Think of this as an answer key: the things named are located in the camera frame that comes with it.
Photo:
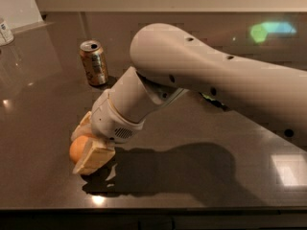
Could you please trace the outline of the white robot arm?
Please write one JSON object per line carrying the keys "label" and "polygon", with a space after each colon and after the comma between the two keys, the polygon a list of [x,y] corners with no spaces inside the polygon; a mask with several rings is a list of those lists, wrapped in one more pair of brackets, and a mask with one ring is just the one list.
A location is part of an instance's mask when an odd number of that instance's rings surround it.
{"label": "white robot arm", "polygon": [[187,90],[201,92],[301,149],[307,148],[305,71],[232,56],[180,28],[151,24],[130,45],[133,65],[74,130],[75,174],[89,175],[143,128],[146,117]]}

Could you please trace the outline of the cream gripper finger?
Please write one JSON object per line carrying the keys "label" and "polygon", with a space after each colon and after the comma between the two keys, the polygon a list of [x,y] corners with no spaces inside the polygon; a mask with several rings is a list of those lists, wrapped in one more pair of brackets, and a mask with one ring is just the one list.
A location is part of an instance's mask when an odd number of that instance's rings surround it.
{"label": "cream gripper finger", "polygon": [[93,138],[94,134],[92,133],[91,129],[91,112],[88,111],[82,118],[82,120],[79,122],[77,127],[74,129],[74,131],[71,134],[70,140],[75,141],[76,139],[80,137],[87,137],[87,138]]}
{"label": "cream gripper finger", "polygon": [[81,152],[74,150],[76,165],[74,174],[90,175],[105,165],[115,155],[113,142],[92,137],[79,137],[73,142],[73,146],[83,149]]}

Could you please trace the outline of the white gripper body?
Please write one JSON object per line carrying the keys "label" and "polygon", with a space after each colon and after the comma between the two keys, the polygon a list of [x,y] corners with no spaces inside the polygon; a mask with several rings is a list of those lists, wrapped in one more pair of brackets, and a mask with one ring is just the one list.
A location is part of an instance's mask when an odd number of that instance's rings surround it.
{"label": "white gripper body", "polygon": [[90,124],[92,133],[117,144],[127,143],[139,132],[145,121],[134,123],[123,117],[114,107],[107,89],[92,106]]}

